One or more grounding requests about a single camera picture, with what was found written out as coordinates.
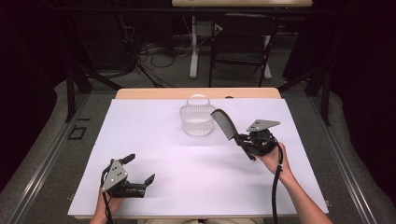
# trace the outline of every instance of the comb teeth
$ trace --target comb teeth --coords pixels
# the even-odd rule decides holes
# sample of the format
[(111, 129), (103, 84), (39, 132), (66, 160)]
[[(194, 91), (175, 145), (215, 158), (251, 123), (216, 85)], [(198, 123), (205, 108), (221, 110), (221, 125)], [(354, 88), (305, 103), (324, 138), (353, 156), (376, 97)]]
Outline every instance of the comb teeth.
[(214, 110), (210, 116), (212, 116), (212, 118), (220, 126), (228, 140), (238, 136), (238, 131), (233, 125), (233, 121), (222, 109)]

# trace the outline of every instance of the basket handle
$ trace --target basket handle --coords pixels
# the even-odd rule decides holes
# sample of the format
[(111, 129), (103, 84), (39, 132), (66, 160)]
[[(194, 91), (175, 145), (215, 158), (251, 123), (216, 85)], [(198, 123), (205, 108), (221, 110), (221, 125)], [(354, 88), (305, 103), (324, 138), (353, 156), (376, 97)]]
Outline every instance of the basket handle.
[(206, 105), (210, 105), (209, 98), (207, 98), (207, 97), (206, 97), (205, 95), (203, 95), (203, 94), (194, 94), (194, 95), (190, 96), (190, 98), (187, 100), (187, 105), (190, 105), (189, 101), (190, 101), (191, 99), (198, 99), (198, 98), (204, 98), (204, 99), (206, 99), (206, 100), (207, 100), (207, 104), (206, 104)]

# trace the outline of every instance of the gray floor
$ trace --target gray floor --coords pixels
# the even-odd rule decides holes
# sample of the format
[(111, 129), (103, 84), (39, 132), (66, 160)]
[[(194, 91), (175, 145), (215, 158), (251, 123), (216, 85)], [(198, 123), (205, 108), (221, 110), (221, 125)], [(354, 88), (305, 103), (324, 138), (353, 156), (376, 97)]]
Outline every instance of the gray floor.
[[(284, 83), (281, 77), (294, 37), (279, 36), (273, 46), (270, 68), (274, 78), (264, 81), (264, 87)], [(208, 78), (208, 46), (200, 47), (198, 78), (190, 79), (190, 54), (172, 59), (162, 54), (148, 56), (143, 62), (159, 78), (176, 87), (206, 87)], [(153, 87), (143, 74), (113, 78), (125, 87)], [(331, 95), (330, 121), (326, 127), (318, 117), (316, 98), (306, 98), (301, 83), (282, 93), (290, 106), (296, 126), (302, 137), (319, 185), (326, 200), (330, 200), (330, 217), (334, 223), (396, 223), (396, 209), (389, 198), (377, 187), (364, 164), (349, 142), (347, 126), (342, 113), (342, 101)], [(68, 199), (78, 186), (92, 146), (100, 131), (109, 102), (115, 92), (92, 80), (94, 92), (78, 94), (78, 113), (65, 124), (67, 113), (65, 83), (56, 87), (58, 103), (46, 127), (38, 137), (20, 169), (0, 194), (0, 223), (85, 223), (67, 216)], [(216, 81), (214, 87), (252, 86), (239, 81)], [(87, 127), (83, 140), (67, 140), (71, 129)], [(341, 154), (333, 152), (338, 148)], [(282, 218), (281, 223), (299, 223), (295, 217)]]

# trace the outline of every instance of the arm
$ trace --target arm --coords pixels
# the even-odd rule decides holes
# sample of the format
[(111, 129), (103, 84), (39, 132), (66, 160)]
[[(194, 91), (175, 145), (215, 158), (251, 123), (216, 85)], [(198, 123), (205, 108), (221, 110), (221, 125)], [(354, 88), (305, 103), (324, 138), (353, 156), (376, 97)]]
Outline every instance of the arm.
[[(106, 194), (106, 197), (107, 199), (110, 199), (110, 196), (108, 194)], [(110, 200), (108, 206), (110, 207), (110, 211), (112, 215), (117, 212), (117, 210), (120, 208), (124, 200), (125, 200), (124, 198), (112, 198)], [(102, 191), (99, 189), (95, 214), (93, 214), (90, 224), (106, 224), (106, 223), (107, 223), (107, 217), (106, 217), (105, 200), (103, 198)]]
[[(283, 150), (283, 167), (279, 176), (279, 180), (288, 191), (300, 221), (304, 224), (332, 223), (326, 214), (323, 213), (323, 211), (315, 204), (314, 201), (312, 201), (312, 199), (300, 186), (290, 169), (285, 146), (281, 143), (279, 143), (279, 145)], [(278, 163), (277, 147), (271, 153), (263, 157), (259, 157), (259, 159), (272, 173), (274, 173)]]

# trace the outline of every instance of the white basket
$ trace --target white basket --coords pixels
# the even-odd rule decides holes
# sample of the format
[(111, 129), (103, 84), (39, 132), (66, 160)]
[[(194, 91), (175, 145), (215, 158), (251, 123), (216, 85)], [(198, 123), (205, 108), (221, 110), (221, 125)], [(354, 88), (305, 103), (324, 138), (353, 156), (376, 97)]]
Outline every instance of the white basket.
[[(206, 99), (207, 103), (192, 105), (191, 99)], [(209, 99), (202, 94), (192, 95), (186, 105), (180, 108), (180, 118), (183, 126), (183, 131), (193, 136), (203, 136), (213, 131), (214, 123), (210, 114), (216, 108), (210, 104)]]

